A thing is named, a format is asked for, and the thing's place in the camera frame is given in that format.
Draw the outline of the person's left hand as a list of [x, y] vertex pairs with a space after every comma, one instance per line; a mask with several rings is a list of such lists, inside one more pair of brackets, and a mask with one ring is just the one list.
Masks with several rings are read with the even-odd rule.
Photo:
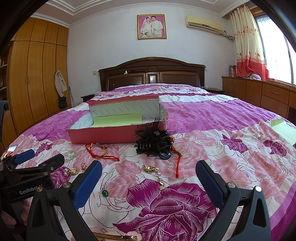
[[27, 226], [28, 223], [28, 217], [29, 217], [29, 210], [30, 210], [30, 203], [27, 199], [24, 199], [22, 201], [22, 212], [19, 215], [16, 215], [15, 211], [12, 210], [9, 213], [5, 211], [1, 211], [1, 218], [3, 219], [4, 223], [6, 225], [16, 225], [16, 219], [14, 216], [21, 220], [25, 226]]

